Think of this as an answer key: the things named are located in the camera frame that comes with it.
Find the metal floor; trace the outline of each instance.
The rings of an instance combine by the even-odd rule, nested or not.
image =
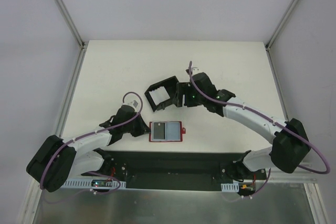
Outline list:
[[[66,198],[77,189],[46,193],[46,199]],[[41,200],[34,223],[73,224],[217,224],[314,223],[303,184],[269,183],[252,200],[226,202],[235,193],[164,190],[119,190],[109,195],[82,193],[57,205]]]

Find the white wall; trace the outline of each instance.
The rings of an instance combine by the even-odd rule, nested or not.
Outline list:
[[[336,0],[302,0],[271,49],[290,116],[331,163],[319,185],[336,223]],[[315,165],[324,169],[317,155]]]
[[[83,40],[267,42],[291,0],[64,0]]]
[[[16,223],[26,166],[52,133],[79,48],[53,0],[0,0],[0,223]]]

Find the white table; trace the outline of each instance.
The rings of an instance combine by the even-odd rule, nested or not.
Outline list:
[[[203,106],[153,112],[144,96],[158,81],[177,76],[188,81],[189,61],[208,74],[217,89],[227,89],[246,103],[283,118],[269,61],[261,42],[91,40],[84,58],[63,136],[91,131],[114,115],[128,91],[144,101],[142,117],[182,121],[183,142],[151,143],[149,136],[123,138],[105,150],[159,152],[244,152],[269,143],[237,122],[209,113]]]

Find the metal frame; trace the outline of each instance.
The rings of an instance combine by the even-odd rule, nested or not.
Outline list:
[[[275,84],[278,90],[278,94],[280,97],[281,106],[286,118],[288,118],[288,113],[285,108],[284,99],[282,97],[281,86],[277,78],[277,74],[271,59],[271,55],[269,54],[271,46],[274,44],[276,39],[278,38],[281,30],[284,28],[288,19],[290,18],[293,10],[297,6],[300,0],[292,0],[286,9],[284,15],[282,16],[277,28],[272,34],[269,42],[266,44],[266,52],[269,59],[270,67],[272,70],[272,74],[274,76]],[[67,23],[69,29],[71,30],[74,38],[76,39],[78,45],[81,48],[80,54],[78,56],[76,66],[73,70],[73,74],[71,77],[70,84],[68,86],[67,94],[62,104],[61,113],[59,116],[59,120],[57,122],[55,132],[57,135],[62,135],[66,118],[69,112],[69,108],[71,105],[72,97],[75,92],[76,84],[79,78],[80,69],[84,60],[87,44],[83,42],[76,25],[74,24],[63,0],[55,0],[56,5],[58,6],[59,11],[61,12],[65,22]],[[284,174],[280,171],[273,170],[270,178],[270,182],[272,183],[303,183],[307,192],[308,201],[313,213],[313,217],[316,223],[329,223],[328,217],[325,211],[325,207],[320,195],[320,191],[318,185],[316,184],[316,178],[313,174],[307,172],[295,172],[293,174]],[[31,180],[28,193],[26,195],[24,201],[24,207],[22,209],[21,214],[19,215],[18,223],[33,223],[34,215],[38,206],[39,198],[41,195],[41,191],[39,190],[39,184],[35,180]]]

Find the white ventilation grille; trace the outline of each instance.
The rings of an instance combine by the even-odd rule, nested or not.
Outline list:
[[[233,182],[233,184],[221,184],[220,185],[223,192],[227,193],[237,193],[239,192],[238,182]]]
[[[61,188],[72,188],[72,189],[90,189],[95,188],[91,185],[91,178],[70,178],[62,185]],[[126,182],[120,181],[121,187],[119,189],[126,189]],[[111,181],[106,183],[106,187],[99,187],[99,189],[114,189],[118,187],[118,182]]]

